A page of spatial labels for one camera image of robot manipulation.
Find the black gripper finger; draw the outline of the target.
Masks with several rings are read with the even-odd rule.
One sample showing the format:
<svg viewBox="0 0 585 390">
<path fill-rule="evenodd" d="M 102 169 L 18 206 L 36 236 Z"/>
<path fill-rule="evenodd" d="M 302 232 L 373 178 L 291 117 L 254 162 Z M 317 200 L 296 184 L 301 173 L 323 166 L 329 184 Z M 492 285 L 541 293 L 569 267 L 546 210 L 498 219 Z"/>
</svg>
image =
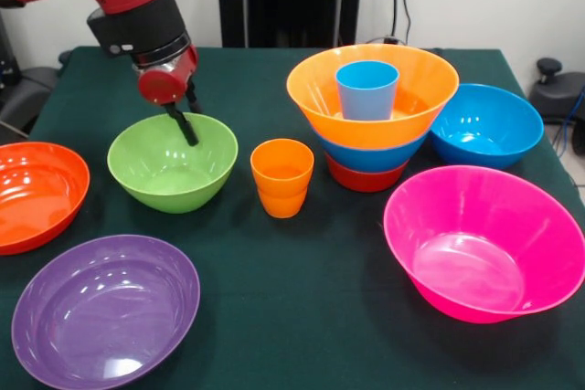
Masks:
<svg viewBox="0 0 585 390">
<path fill-rule="evenodd" d="M 195 86 L 191 80 L 187 83 L 185 96 L 189 110 L 194 113 L 202 113 L 199 101 L 197 100 Z"/>
<path fill-rule="evenodd" d="M 186 118 L 185 114 L 182 111 L 180 111 L 174 103 L 167 103 L 165 105 L 165 111 L 177 123 L 188 145 L 189 146 L 198 145 L 197 135 L 191 123 Z"/>
</svg>

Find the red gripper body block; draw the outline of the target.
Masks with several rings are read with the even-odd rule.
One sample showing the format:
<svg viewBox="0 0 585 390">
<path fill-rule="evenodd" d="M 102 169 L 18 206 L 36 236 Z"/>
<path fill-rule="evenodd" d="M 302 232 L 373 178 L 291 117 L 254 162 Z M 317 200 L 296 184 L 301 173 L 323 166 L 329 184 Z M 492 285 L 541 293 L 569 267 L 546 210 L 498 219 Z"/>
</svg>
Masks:
<svg viewBox="0 0 585 390">
<path fill-rule="evenodd" d="M 181 100 L 196 71 L 198 55 L 193 45 L 132 55 L 138 90 L 148 101 L 163 106 Z"/>
</svg>

